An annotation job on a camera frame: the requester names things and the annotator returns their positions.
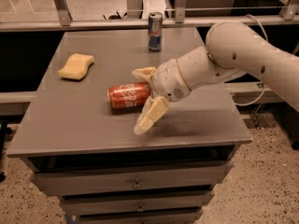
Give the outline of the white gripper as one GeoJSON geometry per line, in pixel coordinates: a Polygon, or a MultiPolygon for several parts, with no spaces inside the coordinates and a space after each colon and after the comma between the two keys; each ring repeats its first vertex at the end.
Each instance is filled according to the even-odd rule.
{"type": "Polygon", "coordinates": [[[146,133],[168,111],[169,101],[178,102],[191,93],[175,59],[161,64],[157,70],[153,66],[137,68],[132,75],[148,83],[152,81],[152,88],[159,94],[155,98],[150,96],[144,104],[134,127],[137,135],[146,133]]]}

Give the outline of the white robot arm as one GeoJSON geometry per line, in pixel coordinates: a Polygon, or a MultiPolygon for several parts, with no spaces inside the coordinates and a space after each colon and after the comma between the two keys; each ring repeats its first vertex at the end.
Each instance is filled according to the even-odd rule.
{"type": "Polygon", "coordinates": [[[138,68],[133,75],[155,92],[147,99],[134,131],[146,133],[172,102],[191,91],[249,74],[299,111],[299,57],[268,43],[244,23],[214,24],[206,43],[159,67],[138,68]]]}

